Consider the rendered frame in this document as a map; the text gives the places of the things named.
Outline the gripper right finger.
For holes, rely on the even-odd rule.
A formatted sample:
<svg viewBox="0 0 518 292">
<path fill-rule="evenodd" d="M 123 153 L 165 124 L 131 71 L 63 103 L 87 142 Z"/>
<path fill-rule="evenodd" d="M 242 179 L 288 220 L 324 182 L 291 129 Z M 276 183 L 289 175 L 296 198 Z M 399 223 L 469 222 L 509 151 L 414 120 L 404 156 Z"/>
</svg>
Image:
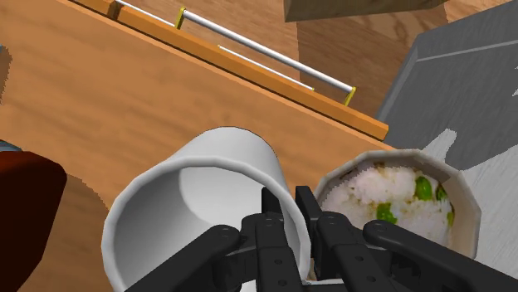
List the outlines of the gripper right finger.
<svg viewBox="0 0 518 292">
<path fill-rule="evenodd" d="M 386 221 L 359 230 L 296 187 L 320 283 L 310 292 L 518 292 L 518 280 Z"/>
</svg>

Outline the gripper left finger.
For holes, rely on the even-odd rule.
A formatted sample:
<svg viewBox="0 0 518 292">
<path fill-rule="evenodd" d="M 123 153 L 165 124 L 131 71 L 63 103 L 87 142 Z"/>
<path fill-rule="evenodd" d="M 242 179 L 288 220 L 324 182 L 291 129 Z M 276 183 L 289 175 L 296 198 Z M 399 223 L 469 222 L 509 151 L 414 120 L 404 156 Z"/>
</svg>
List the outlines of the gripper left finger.
<svg viewBox="0 0 518 292">
<path fill-rule="evenodd" d="M 261 213 L 240 230 L 209 228 L 125 292 L 303 292 L 280 201 L 261 190 Z"/>
</svg>

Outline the white cup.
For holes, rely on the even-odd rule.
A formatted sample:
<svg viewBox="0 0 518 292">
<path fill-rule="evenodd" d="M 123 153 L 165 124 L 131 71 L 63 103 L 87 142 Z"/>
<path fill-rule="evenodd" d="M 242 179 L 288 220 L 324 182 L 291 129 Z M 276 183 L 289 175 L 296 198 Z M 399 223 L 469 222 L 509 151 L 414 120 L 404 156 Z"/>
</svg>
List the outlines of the white cup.
<svg viewBox="0 0 518 292">
<path fill-rule="evenodd" d="M 306 278 L 310 237 L 274 150 L 249 130 L 220 127 L 141 173 L 114 200 L 101 241 L 114 292 L 125 292 L 210 227 L 240 228 L 261 211 L 263 188 L 281 204 L 288 244 Z"/>
</svg>

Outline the white bowl of rice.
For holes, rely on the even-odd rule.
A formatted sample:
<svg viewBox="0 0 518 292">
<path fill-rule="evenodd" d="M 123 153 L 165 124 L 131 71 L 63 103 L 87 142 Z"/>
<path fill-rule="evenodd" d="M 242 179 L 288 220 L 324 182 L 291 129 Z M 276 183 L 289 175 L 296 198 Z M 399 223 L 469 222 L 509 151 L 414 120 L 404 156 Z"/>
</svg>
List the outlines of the white bowl of rice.
<svg viewBox="0 0 518 292">
<path fill-rule="evenodd" d="M 344 214 L 356 234 L 382 219 L 476 257 L 481 208 L 458 170 L 420 150 L 362 153 L 326 174 L 315 198 L 322 210 Z"/>
</svg>

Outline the wooden chest of drawers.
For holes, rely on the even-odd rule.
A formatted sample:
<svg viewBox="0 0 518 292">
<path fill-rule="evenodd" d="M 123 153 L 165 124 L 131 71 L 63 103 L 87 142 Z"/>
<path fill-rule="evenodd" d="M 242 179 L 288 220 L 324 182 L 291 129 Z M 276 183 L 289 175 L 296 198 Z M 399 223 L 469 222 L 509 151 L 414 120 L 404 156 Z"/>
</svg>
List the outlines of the wooden chest of drawers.
<svg viewBox="0 0 518 292">
<path fill-rule="evenodd" d="M 387 127 L 130 8 L 0 0 L 11 56 L 0 136 L 60 163 L 112 207 L 141 173 L 210 129 L 274 150 L 289 191 L 383 148 Z"/>
</svg>

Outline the dark red rounded block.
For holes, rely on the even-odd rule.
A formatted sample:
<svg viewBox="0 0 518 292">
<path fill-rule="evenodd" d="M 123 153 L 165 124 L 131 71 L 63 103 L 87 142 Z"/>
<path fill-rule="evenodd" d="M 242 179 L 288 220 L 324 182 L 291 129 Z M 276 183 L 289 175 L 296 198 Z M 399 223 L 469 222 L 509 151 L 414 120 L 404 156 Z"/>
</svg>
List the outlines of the dark red rounded block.
<svg viewBox="0 0 518 292">
<path fill-rule="evenodd" d="M 0 152 L 0 292 L 17 292 L 41 261 L 66 181 L 48 158 Z"/>
</svg>

